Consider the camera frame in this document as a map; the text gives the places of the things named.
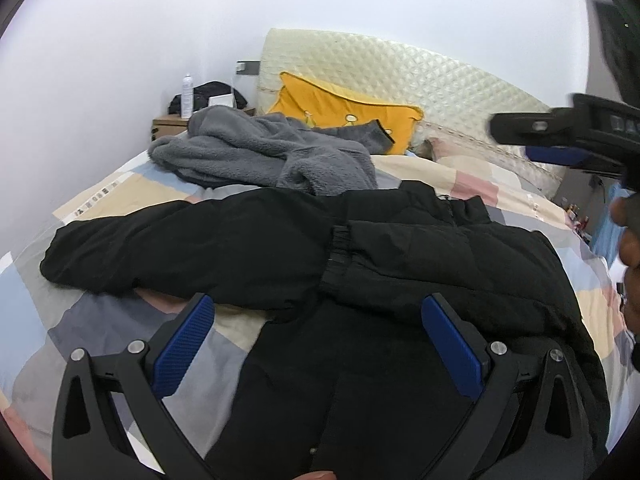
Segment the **person's right hand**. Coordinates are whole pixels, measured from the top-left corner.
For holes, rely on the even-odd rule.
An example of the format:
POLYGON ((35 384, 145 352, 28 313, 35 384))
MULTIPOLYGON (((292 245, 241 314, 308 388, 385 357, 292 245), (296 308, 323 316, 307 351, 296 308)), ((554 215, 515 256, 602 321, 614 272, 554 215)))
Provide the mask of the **person's right hand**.
POLYGON ((624 229, 618 252, 625 272, 626 302, 624 317, 627 327, 636 335, 640 328, 640 243, 639 243, 639 194, 618 198, 611 206, 611 217, 624 229))

